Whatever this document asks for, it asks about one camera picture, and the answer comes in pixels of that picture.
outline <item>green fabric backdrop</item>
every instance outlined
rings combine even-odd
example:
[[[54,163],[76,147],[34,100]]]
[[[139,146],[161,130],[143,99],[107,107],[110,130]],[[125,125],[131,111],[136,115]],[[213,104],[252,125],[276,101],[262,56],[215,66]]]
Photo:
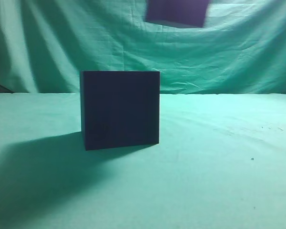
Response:
[[[145,9],[0,0],[0,84],[78,92],[80,70],[159,70],[164,94],[286,93],[286,0],[214,0],[202,29],[146,23]]]

